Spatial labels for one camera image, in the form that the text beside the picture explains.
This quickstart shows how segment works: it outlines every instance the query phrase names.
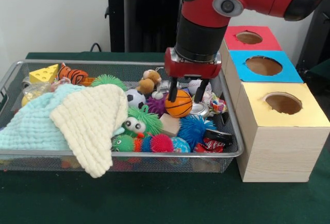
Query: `red box top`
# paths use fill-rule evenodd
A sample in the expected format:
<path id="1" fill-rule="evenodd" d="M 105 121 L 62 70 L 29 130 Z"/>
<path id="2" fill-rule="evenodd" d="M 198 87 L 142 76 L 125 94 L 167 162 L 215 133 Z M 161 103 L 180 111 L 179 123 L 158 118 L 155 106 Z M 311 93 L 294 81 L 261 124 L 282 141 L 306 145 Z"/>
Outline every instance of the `red box top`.
<path id="1" fill-rule="evenodd" d="M 228 50 L 282 50 L 269 27 L 228 27 L 225 41 Z"/>

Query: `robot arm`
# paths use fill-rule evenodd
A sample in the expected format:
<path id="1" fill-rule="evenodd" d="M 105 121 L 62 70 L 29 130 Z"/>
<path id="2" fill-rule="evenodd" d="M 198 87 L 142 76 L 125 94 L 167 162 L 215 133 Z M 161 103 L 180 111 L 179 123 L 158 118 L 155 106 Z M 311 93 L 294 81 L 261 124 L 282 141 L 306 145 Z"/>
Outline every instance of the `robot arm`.
<path id="1" fill-rule="evenodd" d="M 168 48 L 165 68 L 172 77 L 169 100 L 176 98 L 180 77 L 202 79 L 195 102 L 201 101 L 205 87 L 221 69 L 218 53 L 230 18 L 244 9 L 288 21 L 299 21 L 313 12 L 322 0 L 183 0 L 175 48 Z"/>

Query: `shape sorter box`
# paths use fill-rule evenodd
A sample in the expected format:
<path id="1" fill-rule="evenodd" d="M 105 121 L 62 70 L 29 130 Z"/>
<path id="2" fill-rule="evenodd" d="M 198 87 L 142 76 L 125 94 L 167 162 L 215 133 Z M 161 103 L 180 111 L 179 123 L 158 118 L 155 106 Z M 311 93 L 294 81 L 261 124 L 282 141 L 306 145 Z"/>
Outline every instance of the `shape sorter box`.
<path id="1" fill-rule="evenodd" d="M 236 109 L 241 83 L 303 83 L 290 59 L 283 51 L 231 50 L 225 77 Z"/>
<path id="2" fill-rule="evenodd" d="M 282 50 L 276 37 L 263 26 L 230 26 L 220 47 L 222 71 L 226 72 L 230 50 Z"/>
<path id="3" fill-rule="evenodd" d="M 304 83 L 242 83 L 243 182 L 307 182 L 330 123 Z"/>

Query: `green fuzzy toy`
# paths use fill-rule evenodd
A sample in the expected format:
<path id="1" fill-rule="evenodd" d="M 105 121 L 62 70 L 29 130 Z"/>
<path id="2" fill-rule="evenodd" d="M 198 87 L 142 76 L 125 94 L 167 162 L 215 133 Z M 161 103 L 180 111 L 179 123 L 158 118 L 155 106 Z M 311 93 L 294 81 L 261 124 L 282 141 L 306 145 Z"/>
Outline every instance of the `green fuzzy toy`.
<path id="1" fill-rule="evenodd" d="M 111 75 L 100 75 L 91 84 L 91 87 L 96 87 L 102 84 L 114 84 L 120 87 L 122 90 L 126 91 L 126 85 L 117 77 Z"/>
<path id="2" fill-rule="evenodd" d="M 112 141 L 113 151 L 116 152 L 133 152 L 134 139 L 129 135 L 119 135 Z"/>
<path id="3" fill-rule="evenodd" d="M 123 124 L 124 134 L 136 137 L 139 133 L 144 136 L 148 134 L 160 134 L 162 123 L 158 114 L 148 113 L 149 107 L 144 105 L 141 109 L 136 107 L 128 108 L 128 118 Z"/>

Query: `green spiky ball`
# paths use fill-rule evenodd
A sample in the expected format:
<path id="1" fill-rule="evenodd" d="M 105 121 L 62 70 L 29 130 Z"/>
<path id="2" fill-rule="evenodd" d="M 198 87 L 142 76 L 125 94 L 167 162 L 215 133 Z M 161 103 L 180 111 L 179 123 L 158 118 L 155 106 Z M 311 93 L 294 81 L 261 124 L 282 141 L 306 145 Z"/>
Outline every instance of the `green spiky ball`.
<path id="1" fill-rule="evenodd" d="M 134 151 L 134 139 L 129 135 L 119 135 L 112 141 L 113 150 L 116 152 Z"/>
<path id="2" fill-rule="evenodd" d="M 143 132 L 144 136 L 148 136 L 148 134 L 158 135 L 161 133 L 161 129 L 163 127 L 162 122 L 158 118 L 158 114 L 148 113 L 149 107 L 144 105 L 141 109 L 136 107 L 128 108 L 128 117 L 134 117 L 138 121 L 142 121 L 145 123 L 145 131 Z M 124 134 L 136 137 L 137 134 L 131 130 L 128 130 L 125 127 L 125 122 L 123 124 L 123 128 L 125 129 Z"/>
<path id="3" fill-rule="evenodd" d="M 111 75 L 100 75 L 91 84 L 92 87 L 96 87 L 102 84 L 114 84 L 120 87 L 122 90 L 126 91 L 126 85 L 117 77 Z"/>

